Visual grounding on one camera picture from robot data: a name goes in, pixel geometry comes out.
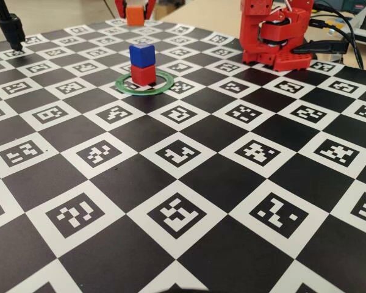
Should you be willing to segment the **orange-red gripper finger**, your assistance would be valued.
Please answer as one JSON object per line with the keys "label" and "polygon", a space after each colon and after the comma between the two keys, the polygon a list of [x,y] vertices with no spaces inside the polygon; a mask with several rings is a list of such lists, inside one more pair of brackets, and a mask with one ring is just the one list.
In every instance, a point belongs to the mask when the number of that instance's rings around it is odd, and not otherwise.
{"label": "orange-red gripper finger", "polygon": [[156,0],[148,0],[148,2],[145,4],[145,8],[144,8],[145,19],[150,19],[155,4],[156,4]]}
{"label": "orange-red gripper finger", "polygon": [[126,0],[115,0],[115,6],[117,8],[120,18],[126,19]]}

